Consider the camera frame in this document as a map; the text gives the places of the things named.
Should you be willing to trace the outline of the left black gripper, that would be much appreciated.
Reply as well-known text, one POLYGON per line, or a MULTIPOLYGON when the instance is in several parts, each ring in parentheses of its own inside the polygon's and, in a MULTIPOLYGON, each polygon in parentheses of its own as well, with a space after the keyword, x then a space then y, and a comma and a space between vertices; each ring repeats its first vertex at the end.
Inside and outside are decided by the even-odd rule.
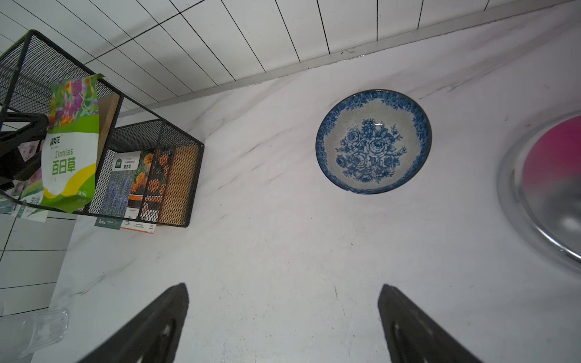
POLYGON ((40 154, 25 161, 18 146, 44 140, 49 122, 42 113, 7 113, 5 121, 25 123, 16 131, 1 133, 1 188, 12 188, 14 180, 27 181, 41 166, 40 154))

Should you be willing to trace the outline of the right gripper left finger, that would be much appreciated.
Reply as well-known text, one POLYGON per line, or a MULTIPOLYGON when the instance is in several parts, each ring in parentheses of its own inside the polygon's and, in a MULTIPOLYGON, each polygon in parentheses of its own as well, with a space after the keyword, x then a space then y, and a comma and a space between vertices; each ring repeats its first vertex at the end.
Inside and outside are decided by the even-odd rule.
POLYGON ((184 283, 169 287, 82 362, 173 362, 189 294, 184 283))

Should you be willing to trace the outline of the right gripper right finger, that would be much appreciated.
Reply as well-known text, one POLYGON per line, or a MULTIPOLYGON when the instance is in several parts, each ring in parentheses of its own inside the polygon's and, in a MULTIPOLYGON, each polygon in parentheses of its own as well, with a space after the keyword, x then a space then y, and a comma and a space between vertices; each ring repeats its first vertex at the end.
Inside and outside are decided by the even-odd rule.
POLYGON ((397 287, 382 287, 378 310, 392 362, 480 361, 397 287))

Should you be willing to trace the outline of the green zinnias seed bag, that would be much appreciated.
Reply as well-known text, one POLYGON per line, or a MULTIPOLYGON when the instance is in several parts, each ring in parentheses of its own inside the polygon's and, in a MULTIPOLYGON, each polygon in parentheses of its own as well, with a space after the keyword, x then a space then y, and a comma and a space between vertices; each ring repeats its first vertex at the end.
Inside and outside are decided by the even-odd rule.
POLYGON ((42 201, 73 213, 95 194, 101 74, 63 80, 51 86, 48 130, 41 152, 42 201))

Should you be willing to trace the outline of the colourful ranunculus seed bag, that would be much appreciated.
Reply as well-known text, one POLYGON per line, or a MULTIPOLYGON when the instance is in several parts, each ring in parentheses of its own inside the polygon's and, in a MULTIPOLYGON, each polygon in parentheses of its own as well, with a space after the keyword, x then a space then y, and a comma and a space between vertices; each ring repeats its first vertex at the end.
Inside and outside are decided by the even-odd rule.
MULTIPOLYGON (((7 190, 7 194, 19 201, 25 201, 29 205, 38 205, 42 201, 42 168, 33 167, 34 174, 26 181, 15 181, 15 186, 7 190)), ((1 196, 1 214, 9 215, 18 219, 27 219, 34 222, 45 223, 48 217, 48 210, 40 210, 30 206, 15 204, 9 199, 1 196)))

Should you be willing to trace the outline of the lavender seed bag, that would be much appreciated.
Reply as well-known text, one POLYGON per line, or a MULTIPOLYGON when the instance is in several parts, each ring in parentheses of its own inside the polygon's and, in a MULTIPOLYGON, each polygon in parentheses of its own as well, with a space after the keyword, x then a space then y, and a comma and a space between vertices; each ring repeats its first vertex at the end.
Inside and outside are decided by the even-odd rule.
POLYGON ((130 220, 138 215, 135 207, 130 207, 130 196, 139 169, 141 151, 116 155, 110 174, 109 185, 104 202, 101 204, 101 216, 95 226, 119 230, 122 225, 128 227, 130 220))

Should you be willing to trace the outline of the orange marigold seed bag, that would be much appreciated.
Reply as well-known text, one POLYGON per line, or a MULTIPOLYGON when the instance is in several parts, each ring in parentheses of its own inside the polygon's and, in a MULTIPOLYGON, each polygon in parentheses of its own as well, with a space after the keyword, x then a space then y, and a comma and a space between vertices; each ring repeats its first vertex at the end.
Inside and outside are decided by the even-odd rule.
POLYGON ((121 229, 154 233, 175 151, 173 147, 142 151, 121 229))

